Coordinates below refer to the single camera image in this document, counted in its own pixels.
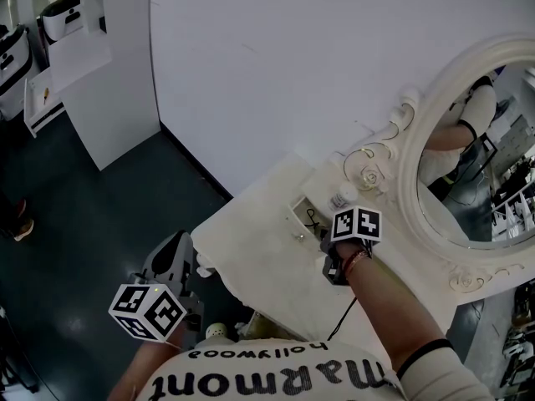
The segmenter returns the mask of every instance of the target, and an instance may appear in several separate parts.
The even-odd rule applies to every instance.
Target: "person's arm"
[[[340,257],[347,260],[362,247],[340,242],[336,249]],[[420,302],[386,275],[373,260],[365,258],[358,261],[348,275],[348,282],[395,371],[419,348],[444,338],[435,320]]]
[[[463,124],[450,126],[433,132],[427,143],[426,150],[449,151],[468,147],[474,141],[474,135]]]
[[[181,322],[169,337],[168,342],[175,346],[181,346],[185,330],[186,324]],[[135,353],[130,366],[111,391],[108,401],[131,401],[135,399],[153,372],[178,353],[179,350],[169,344],[143,342]]]
[[[344,242],[336,249],[347,261],[362,247]],[[344,264],[349,285],[389,354],[407,399],[494,399],[462,365],[418,300],[367,257]]]

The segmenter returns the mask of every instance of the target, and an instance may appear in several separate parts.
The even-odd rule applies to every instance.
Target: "small bottle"
[[[350,182],[343,182],[338,188],[338,192],[330,198],[329,208],[333,211],[339,211],[343,208],[353,205],[359,198],[359,192]]]

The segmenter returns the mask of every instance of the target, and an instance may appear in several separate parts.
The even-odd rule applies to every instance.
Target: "mirror frame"
[[[510,63],[535,63],[535,37],[515,34],[491,38],[457,56],[430,84],[419,102],[415,120],[400,154],[398,203],[412,233],[431,252],[448,261],[468,266],[508,266],[535,255],[535,233],[518,241],[454,242],[443,237],[424,217],[417,192],[420,156],[429,135],[451,103],[477,79]]]

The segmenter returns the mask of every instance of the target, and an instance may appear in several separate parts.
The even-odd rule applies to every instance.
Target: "black cable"
[[[312,224],[305,224],[304,226],[305,227],[312,227],[313,229],[318,227],[319,226],[319,222],[314,221],[314,218],[313,218],[314,215],[316,214],[316,212],[312,208],[308,208],[307,209],[307,214],[308,214],[308,217],[310,218]]]
[[[467,202],[467,203],[461,202],[461,201],[455,199],[451,194],[448,194],[448,197],[449,197],[452,201],[458,203],[459,205],[463,205],[463,206],[470,206],[470,205],[473,205],[473,203],[474,203],[474,202],[476,201],[476,199],[477,199],[477,195],[479,194],[479,186],[481,185],[481,183],[482,183],[486,178],[487,178],[487,176],[486,176],[485,174],[483,174],[483,178],[481,178],[481,179],[479,180],[479,183],[477,183],[477,186],[476,186],[476,194],[474,195],[474,199],[473,199],[471,202]]]
[[[339,320],[338,324],[336,325],[336,327],[334,328],[333,332],[331,333],[331,335],[327,338],[327,341],[329,341],[331,338],[333,338],[334,334],[336,334],[338,332],[338,330],[340,329],[340,327],[342,327],[342,322],[344,322],[344,319],[345,317],[347,317],[348,313],[349,313],[349,310],[351,310],[351,307],[353,307],[353,305],[356,303],[357,301],[357,297],[355,297],[352,301],[351,301],[351,304],[349,305],[349,307],[345,310],[345,313],[344,315],[342,316],[342,319]]]
[[[464,171],[462,171],[462,174],[459,175],[459,177],[457,178],[457,180],[455,180],[455,181],[453,182],[453,184],[451,185],[452,187],[453,187],[454,185],[456,185],[459,181],[462,180],[462,177],[464,177],[464,176],[465,176],[465,173],[471,168],[472,165],[474,165],[474,163],[477,161],[477,158],[479,158],[479,152],[477,152],[476,157],[475,157],[475,158],[472,160],[472,162],[466,167],[466,169],[465,169]]]
[[[370,241],[369,239],[364,239],[364,249],[368,253],[369,258],[371,258],[371,255],[372,255],[372,246],[373,245],[374,244],[373,244],[372,241]]]
[[[492,328],[494,328],[494,331],[496,332],[496,335],[500,337],[500,332],[497,330],[496,326],[492,324]]]
[[[472,308],[474,309],[474,312],[476,313],[476,318],[478,321],[481,321],[482,319],[482,312],[483,312],[483,309],[485,308],[485,303],[483,303],[481,305],[481,311],[479,309],[477,309],[477,307],[474,306],[474,303],[470,303],[470,306],[472,306]]]

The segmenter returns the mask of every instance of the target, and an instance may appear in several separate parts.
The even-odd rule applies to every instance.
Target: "white shelf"
[[[85,75],[111,62],[108,37],[103,31],[75,31],[50,46],[50,69],[56,94]]]
[[[48,97],[45,100],[44,91],[47,88]],[[31,80],[26,79],[24,84],[24,123],[33,137],[63,112],[61,98],[54,92],[50,69],[44,70]]]

